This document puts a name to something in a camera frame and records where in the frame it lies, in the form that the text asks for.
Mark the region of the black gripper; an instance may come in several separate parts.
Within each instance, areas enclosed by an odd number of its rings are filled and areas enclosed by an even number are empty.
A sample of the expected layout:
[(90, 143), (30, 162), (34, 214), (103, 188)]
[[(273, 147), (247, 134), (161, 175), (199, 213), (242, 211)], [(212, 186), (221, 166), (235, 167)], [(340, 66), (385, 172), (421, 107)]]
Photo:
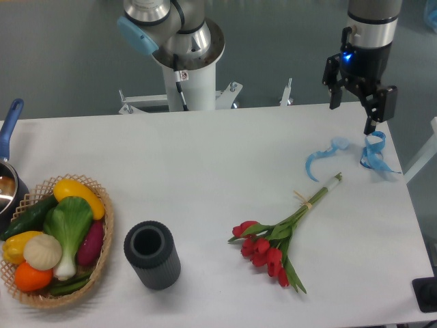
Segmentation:
[(344, 90), (355, 95), (365, 109), (367, 120), (364, 134), (376, 131), (379, 123), (395, 115), (398, 89), (394, 85), (381, 86), (391, 45), (374, 49), (346, 44), (346, 49), (326, 60), (322, 83), (330, 92), (329, 109), (341, 104)]

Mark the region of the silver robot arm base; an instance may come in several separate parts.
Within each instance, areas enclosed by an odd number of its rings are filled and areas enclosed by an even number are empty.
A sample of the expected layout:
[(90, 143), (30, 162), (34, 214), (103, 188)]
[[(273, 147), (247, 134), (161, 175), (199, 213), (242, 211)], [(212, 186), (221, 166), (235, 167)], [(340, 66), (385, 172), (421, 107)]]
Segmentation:
[(124, 1), (117, 27), (138, 53), (172, 70), (198, 70), (225, 50), (221, 28), (205, 14), (205, 1)]

